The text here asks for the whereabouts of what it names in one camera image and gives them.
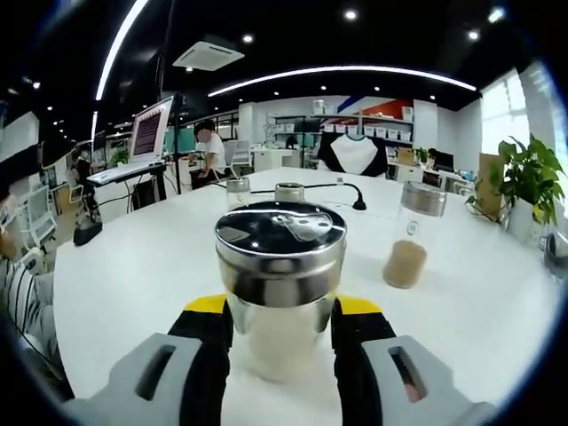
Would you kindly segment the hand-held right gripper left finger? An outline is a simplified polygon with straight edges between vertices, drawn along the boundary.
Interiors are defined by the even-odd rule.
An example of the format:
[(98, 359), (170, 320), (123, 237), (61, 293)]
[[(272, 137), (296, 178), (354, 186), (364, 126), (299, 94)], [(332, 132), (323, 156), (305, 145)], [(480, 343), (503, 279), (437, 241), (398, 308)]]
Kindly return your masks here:
[(200, 297), (168, 333), (119, 359), (102, 390), (69, 400), (66, 411), (77, 425), (218, 425), (232, 341), (226, 296)]

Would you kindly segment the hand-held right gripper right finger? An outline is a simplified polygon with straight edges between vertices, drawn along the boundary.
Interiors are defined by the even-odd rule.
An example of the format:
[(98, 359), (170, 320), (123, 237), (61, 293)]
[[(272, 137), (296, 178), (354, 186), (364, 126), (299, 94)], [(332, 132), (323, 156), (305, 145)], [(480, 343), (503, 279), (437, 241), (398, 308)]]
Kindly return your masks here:
[(486, 425), (495, 412), (454, 385), (452, 369), (372, 302), (338, 296), (330, 317), (345, 425)]

